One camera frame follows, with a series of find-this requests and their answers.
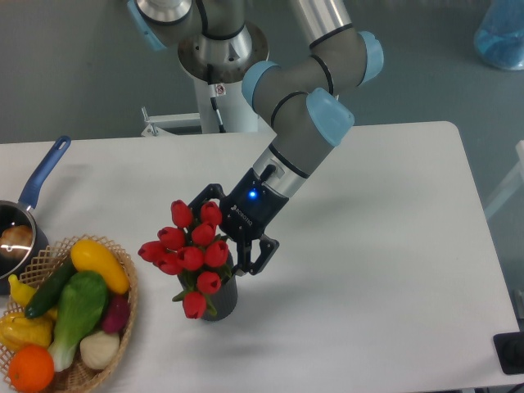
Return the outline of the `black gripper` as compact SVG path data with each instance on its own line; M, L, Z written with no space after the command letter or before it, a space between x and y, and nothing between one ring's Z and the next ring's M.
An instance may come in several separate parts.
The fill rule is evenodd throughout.
M234 275L261 273L280 246L279 241L263 234L289 201L266 184L276 170L276 167L266 167L258 176L253 168L249 169L227 196L221 185L209 184L188 205L201 223L220 224L222 231L234 241L240 240L240 232L244 233L244 239L236 245ZM254 239L257 239L259 251L253 260Z

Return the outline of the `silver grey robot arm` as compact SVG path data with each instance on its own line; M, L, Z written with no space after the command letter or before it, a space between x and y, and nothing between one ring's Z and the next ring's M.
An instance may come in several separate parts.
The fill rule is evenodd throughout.
M341 143L354 116L338 94L376 77L382 46L354 29L341 1L294 1L310 54L283 69L269 60L261 30L242 1L130 1L140 34L156 50L176 47L192 78L203 133L254 132L265 122L274 140L224 193L207 186L193 201L219 201L222 231L236 244L237 275L261 272L278 249L267 225Z

